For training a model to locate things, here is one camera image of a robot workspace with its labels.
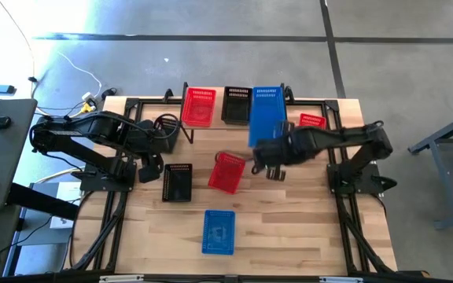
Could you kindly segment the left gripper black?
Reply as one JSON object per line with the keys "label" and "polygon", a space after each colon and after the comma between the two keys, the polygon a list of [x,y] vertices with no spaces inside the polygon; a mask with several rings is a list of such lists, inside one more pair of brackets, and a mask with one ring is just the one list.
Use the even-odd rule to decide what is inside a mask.
{"label": "left gripper black", "polygon": [[149,119],[140,121],[136,125],[143,131],[134,130],[131,148],[142,160],[142,167],[138,171],[139,181],[147,183],[157,180],[164,170],[164,161],[160,153],[171,153],[171,144],[164,141],[168,140],[171,134],[157,136],[153,121]]}

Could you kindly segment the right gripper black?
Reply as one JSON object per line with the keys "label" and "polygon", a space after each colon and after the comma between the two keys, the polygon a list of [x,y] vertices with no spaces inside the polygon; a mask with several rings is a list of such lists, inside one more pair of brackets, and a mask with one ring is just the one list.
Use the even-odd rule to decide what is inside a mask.
{"label": "right gripper black", "polygon": [[[286,171],[282,169],[282,162],[284,161],[284,143],[282,138],[285,134],[289,133],[294,128],[294,123],[288,120],[283,120],[276,127],[277,130],[282,131],[282,135],[278,138],[267,139],[265,144],[256,145],[252,149],[253,162],[255,168],[267,168],[266,179],[271,181],[284,182]],[[267,161],[262,157],[267,154]]]}

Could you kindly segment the black plastic slotted basket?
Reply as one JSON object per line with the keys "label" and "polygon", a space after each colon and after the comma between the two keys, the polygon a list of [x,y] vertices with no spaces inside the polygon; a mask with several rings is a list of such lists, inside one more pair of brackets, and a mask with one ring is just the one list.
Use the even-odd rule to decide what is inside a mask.
{"label": "black plastic slotted basket", "polygon": [[252,88],[225,86],[221,120],[226,124],[248,125],[252,104]]}
{"label": "black plastic slotted basket", "polygon": [[163,202],[190,202],[192,198],[192,164],[164,166]]}
{"label": "black plastic slotted basket", "polygon": [[159,128],[162,131],[162,135],[171,134],[171,137],[168,140],[161,142],[169,142],[171,144],[171,153],[175,147],[181,123],[179,119],[170,113],[163,114],[159,117]]}

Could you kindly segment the blue plastic slotted basket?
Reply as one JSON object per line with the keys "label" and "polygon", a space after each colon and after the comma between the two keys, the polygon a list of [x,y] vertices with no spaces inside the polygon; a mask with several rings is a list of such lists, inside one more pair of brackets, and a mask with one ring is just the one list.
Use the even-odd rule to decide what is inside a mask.
{"label": "blue plastic slotted basket", "polygon": [[255,101],[249,121],[248,146],[254,147],[260,139],[280,136],[282,134],[280,124],[284,120],[286,120],[286,114],[283,104]]}
{"label": "blue plastic slotted basket", "polygon": [[280,105],[283,103],[280,86],[258,86],[253,88],[253,103],[258,105]]}
{"label": "blue plastic slotted basket", "polygon": [[233,255],[235,241],[235,213],[206,210],[201,251],[209,255]]}

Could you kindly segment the red plastic slotted basket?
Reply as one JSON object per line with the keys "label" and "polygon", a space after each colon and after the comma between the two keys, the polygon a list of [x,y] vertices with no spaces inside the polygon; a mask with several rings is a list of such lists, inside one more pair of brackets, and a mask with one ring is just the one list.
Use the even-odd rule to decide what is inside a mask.
{"label": "red plastic slotted basket", "polygon": [[326,118],[323,116],[301,113],[298,125],[301,127],[317,127],[325,130]]}
{"label": "red plastic slotted basket", "polygon": [[216,91],[188,87],[182,110],[182,121],[188,126],[210,127],[215,109]]}
{"label": "red plastic slotted basket", "polygon": [[246,161],[239,156],[220,152],[215,156],[215,166],[208,180],[208,186],[235,194],[238,190]]}

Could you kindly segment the wooden shelf with black legs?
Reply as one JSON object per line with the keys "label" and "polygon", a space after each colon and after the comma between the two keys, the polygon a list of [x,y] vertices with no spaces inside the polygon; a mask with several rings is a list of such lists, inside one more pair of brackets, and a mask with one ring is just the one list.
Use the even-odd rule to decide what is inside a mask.
{"label": "wooden shelf with black legs", "polygon": [[[223,106],[223,91],[224,91],[224,86],[223,87],[199,87],[199,86],[188,86],[184,85],[183,86],[183,94],[182,94],[182,110],[185,102],[185,96],[186,96],[186,90],[188,87],[196,87],[196,88],[203,88],[203,89],[213,89],[216,91],[216,97],[215,97],[215,109],[212,117],[212,124],[210,127],[193,127],[193,126],[188,126],[185,124],[183,121],[182,123],[184,124],[185,127],[188,127],[190,129],[205,129],[205,130],[233,130],[233,129],[241,129],[241,130],[247,130],[249,132],[249,124],[242,126],[242,125],[232,125],[232,124],[226,124],[221,120],[221,113],[222,113],[222,106]],[[251,104],[251,111],[252,111],[252,105],[253,105],[253,88],[254,87],[246,87],[246,88],[252,88],[252,104]],[[287,111],[286,111],[286,103],[285,103],[285,97],[284,97],[284,86],[280,85],[282,88],[282,98],[283,98],[283,105],[285,106],[285,114],[286,114],[286,119],[287,119]],[[182,120],[182,110],[180,112],[180,119]]]}

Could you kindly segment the white box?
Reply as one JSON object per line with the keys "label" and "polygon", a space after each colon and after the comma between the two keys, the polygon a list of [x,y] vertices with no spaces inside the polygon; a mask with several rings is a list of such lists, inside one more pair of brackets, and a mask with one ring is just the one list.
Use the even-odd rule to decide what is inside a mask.
{"label": "white box", "polygon": [[82,198],[81,182],[59,182],[56,198],[79,205]]}

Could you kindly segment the white paper sheet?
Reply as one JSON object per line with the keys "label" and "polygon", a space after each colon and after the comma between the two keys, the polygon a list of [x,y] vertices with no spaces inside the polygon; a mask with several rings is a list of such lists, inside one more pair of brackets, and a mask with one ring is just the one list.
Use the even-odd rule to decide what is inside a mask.
{"label": "white paper sheet", "polygon": [[63,219],[57,216],[53,216],[50,220],[50,229],[59,230],[59,229],[71,229],[73,226],[73,221],[70,219]]}

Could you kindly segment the black desk leg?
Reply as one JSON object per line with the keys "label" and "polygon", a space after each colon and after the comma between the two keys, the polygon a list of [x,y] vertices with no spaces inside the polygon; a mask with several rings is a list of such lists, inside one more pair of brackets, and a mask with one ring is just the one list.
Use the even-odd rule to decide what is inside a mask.
{"label": "black desk leg", "polygon": [[45,212],[52,216],[68,220],[74,220],[79,212],[78,205],[51,197],[16,183],[10,186],[6,203],[20,205],[24,208]]}

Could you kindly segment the silver frame bracket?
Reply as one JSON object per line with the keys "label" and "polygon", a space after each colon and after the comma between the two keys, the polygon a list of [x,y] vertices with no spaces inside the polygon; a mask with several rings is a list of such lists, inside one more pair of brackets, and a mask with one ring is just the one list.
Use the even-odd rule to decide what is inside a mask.
{"label": "silver frame bracket", "polygon": [[101,276],[98,283],[141,283],[144,281],[142,275],[137,274],[117,274]]}
{"label": "silver frame bracket", "polygon": [[319,283],[364,283],[361,277],[319,277]]}

